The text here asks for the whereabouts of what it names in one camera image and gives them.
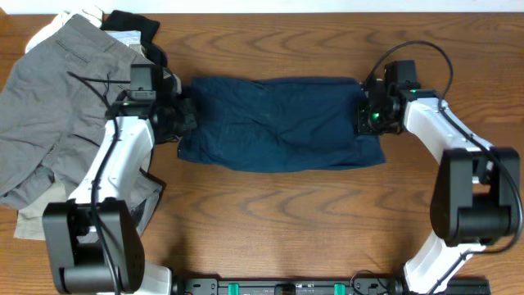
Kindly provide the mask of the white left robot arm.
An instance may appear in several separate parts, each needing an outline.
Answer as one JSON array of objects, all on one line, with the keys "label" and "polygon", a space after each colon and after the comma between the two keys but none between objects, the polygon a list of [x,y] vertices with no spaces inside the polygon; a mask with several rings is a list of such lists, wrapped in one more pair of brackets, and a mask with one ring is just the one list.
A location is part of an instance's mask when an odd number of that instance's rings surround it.
[{"label": "white left robot arm", "polygon": [[169,69],[130,68],[128,88],[106,106],[106,130],[84,179],[43,213],[55,288],[62,294],[177,294],[172,271],[148,263],[129,212],[142,162],[197,127],[192,101]]}]

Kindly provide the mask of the navy blue shorts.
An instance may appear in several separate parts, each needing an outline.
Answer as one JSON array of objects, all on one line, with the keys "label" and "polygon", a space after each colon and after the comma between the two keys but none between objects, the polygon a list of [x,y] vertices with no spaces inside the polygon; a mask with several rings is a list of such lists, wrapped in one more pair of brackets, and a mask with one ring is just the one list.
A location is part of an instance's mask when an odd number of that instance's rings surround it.
[{"label": "navy blue shorts", "polygon": [[285,173],[385,163],[376,135],[358,135],[364,100],[351,78],[247,80],[199,77],[186,89],[198,127],[183,136],[181,160],[231,170]]}]

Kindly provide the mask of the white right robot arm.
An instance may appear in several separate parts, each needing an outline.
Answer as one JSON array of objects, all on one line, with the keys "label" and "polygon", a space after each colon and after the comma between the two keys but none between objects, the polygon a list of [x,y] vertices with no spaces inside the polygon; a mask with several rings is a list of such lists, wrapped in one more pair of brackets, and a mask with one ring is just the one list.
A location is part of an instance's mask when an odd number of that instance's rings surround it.
[{"label": "white right robot arm", "polygon": [[517,244],[523,230],[520,157],[477,137],[443,96],[424,89],[413,61],[393,61],[384,77],[361,84],[357,134],[415,135],[439,164],[430,205],[432,231],[382,294],[488,294],[485,279],[455,279],[477,255],[496,255]]}]

